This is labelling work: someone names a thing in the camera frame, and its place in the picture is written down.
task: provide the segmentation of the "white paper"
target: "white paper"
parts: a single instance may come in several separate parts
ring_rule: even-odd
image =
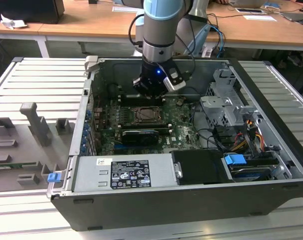
[[[3,24],[6,28],[9,28],[11,30],[16,29],[16,28],[24,28],[27,27],[25,22],[23,20],[11,20],[7,17],[4,17],[1,14],[1,20],[0,23]]]
[[[272,16],[261,16],[261,15],[244,15],[243,16],[247,20],[258,20],[258,21],[272,21],[277,22],[275,18]]]
[[[135,7],[127,7],[127,6],[113,6],[113,12],[123,12],[123,13],[137,13],[140,8]]]

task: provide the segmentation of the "black box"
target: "black box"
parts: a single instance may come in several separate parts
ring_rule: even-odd
[[[0,0],[0,20],[57,24],[64,11],[63,0]]]

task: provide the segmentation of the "floor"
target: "floor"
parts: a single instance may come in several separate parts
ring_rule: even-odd
[[[1,40],[1,45],[5,51],[0,46],[0,76],[13,57],[41,57],[37,43],[32,40],[4,39]],[[134,52],[133,46],[129,43],[87,42],[85,46],[88,55],[98,55],[102,57],[127,57]],[[86,54],[81,53],[80,45],[77,42],[49,41],[47,42],[47,47],[52,58],[86,57]],[[253,53],[253,49],[227,48],[224,57],[251,61],[253,60]],[[280,68],[278,62],[281,54],[282,51],[264,50],[259,60],[270,61],[296,89],[299,89],[303,84],[303,66],[297,67],[287,62],[287,64],[283,65],[285,68]]]

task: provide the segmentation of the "wooden desk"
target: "wooden desk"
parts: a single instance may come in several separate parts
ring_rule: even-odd
[[[273,0],[273,2],[277,2],[281,6],[281,11],[293,11],[302,8],[301,5],[291,1]],[[214,13],[221,17],[241,14],[231,9],[233,8],[230,6],[213,3],[208,7],[207,13]],[[303,25],[291,22],[276,13],[270,16],[277,21],[247,20],[243,16],[219,17],[218,25],[226,36],[226,47],[277,50],[303,49]],[[213,16],[209,16],[209,20],[212,24],[216,24]],[[217,33],[210,32],[207,41],[214,42],[217,40]]]
[[[113,12],[113,4],[87,0],[64,0],[65,12],[58,24],[43,24],[40,35],[128,38],[128,28],[135,13]]]
[[[42,23],[28,23],[28,27],[24,28],[15,28],[11,30],[6,28],[4,25],[0,23],[0,34],[26,34],[26,35],[37,35],[39,29],[41,28]]]
[[[273,0],[281,11],[298,10],[302,6],[285,0]],[[129,43],[128,28],[135,13],[113,12],[113,4],[88,4],[87,0],[64,0],[65,12],[58,24],[28,23],[28,28],[10,30],[0,24],[0,39],[35,40],[41,55],[49,57],[46,41]],[[213,3],[207,13],[233,16],[240,13],[232,7]],[[303,25],[290,22],[279,14],[277,21],[246,20],[243,16],[218,18],[218,25],[226,36],[226,47],[301,50],[303,51]],[[210,21],[216,24],[215,18]],[[218,34],[210,32],[207,43],[218,41]]]

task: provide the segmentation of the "power supply label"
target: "power supply label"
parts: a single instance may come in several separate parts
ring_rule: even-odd
[[[112,189],[148,188],[152,186],[148,160],[112,161],[110,178]]]

